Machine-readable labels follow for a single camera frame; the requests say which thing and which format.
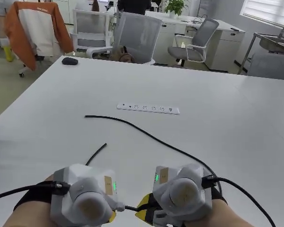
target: cable connector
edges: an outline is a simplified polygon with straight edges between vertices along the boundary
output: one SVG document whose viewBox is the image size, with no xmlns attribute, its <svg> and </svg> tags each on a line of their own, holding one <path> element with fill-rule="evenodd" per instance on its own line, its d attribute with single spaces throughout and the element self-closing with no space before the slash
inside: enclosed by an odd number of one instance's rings
<svg viewBox="0 0 284 227">
<path fill-rule="evenodd" d="M 205 177 L 202 177 L 202 187 L 204 189 L 206 188 L 212 188 L 214 186 L 217 186 L 217 182 L 219 180 L 217 179 L 217 177 L 214 177 L 214 175 L 208 175 Z"/>
<path fill-rule="evenodd" d="M 70 190 L 71 185 L 66 182 L 53 181 L 51 183 L 53 195 L 65 195 Z"/>
<path fill-rule="evenodd" d="M 117 202 L 116 211 L 123 212 L 125 210 L 125 205 L 122 202 Z"/>
</svg>

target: window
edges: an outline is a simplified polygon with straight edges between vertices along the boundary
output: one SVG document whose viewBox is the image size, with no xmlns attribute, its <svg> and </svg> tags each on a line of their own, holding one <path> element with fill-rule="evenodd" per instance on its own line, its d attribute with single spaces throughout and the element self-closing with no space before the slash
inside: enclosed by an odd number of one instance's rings
<svg viewBox="0 0 284 227">
<path fill-rule="evenodd" d="M 240 14 L 274 26 L 284 26 L 284 0 L 245 0 Z"/>
</svg>

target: orange jacket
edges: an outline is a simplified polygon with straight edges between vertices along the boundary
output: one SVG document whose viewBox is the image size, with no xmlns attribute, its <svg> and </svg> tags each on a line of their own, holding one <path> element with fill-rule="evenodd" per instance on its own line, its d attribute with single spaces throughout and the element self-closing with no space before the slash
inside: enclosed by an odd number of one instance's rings
<svg viewBox="0 0 284 227">
<path fill-rule="evenodd" d="M 58 5 L 53 2 L 19 2 L 5 17 L 5 33 L 13 52 L 30 69 L 36 69 L 35 55 L 56 56 L 73 51 Z"/>
</svg>

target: brown bag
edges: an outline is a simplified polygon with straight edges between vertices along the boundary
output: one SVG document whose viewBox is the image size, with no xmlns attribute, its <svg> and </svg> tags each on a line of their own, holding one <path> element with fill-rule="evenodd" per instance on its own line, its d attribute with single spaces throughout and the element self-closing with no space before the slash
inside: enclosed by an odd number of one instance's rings
<svg viewBox="0 0 284 227">
<path fill-rule="evenodd" d="M 134 57 L 127 52 L 125 46 L 119 46 L 116 51 L 114 51 L 110 58 L 111 61 L 120 61 L 120 62 L 128 62 L 135 63 Z"/>
</svg>

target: yellow part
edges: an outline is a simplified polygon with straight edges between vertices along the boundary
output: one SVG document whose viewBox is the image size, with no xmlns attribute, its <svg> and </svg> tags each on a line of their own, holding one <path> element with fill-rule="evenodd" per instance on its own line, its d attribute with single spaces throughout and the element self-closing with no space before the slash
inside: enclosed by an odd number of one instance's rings
<svg viewBox="0 0 284 227">
<path fill-rule="evenodd" d="M 141 210 L 138 213 L 135 214 L 135 216 L 138 219 L 141 219 L 142 221 L 145 221 L 145 217 L 146 217 L 146 210 Z"/>
<path fill-rule="evenodd" d="M 147 204 L 149 198 L 150 198 L 150 195 L 149 195 L 149 194 L 145 195 L 144 198 L 143 198 L 143 199 L 141 200 L 141 202 L 139 203 L 138 208 L 139 208 L 140 206 L 144 205 L 144 204 Z M 141 219 L 142 221 L 145 221 L 146 210 L 141 210 L 141 211 L 137 212 L 137 213 L 135 214 L 135 216 L 136 216 L 137 218 Z"/>
<path fill-rule="evenodd" d="M 109 219 L 109 222 L 112 222 L 112 221 L 115 219 L 116 216 L 117 216 L 117 214 L 116 214 L 115 211 L 114 211 L 113 214 L 112 214 L 112 216 L 111 216 L 110 219 Z"/>
<path fill-rule="evenodd" d="M 4 46 L 3 50 L 5 52 L 6 60 L 9 62 L 12 62 L 14 60 L 14 55 L 10 49 L 10 46 Z"/>
</svg>

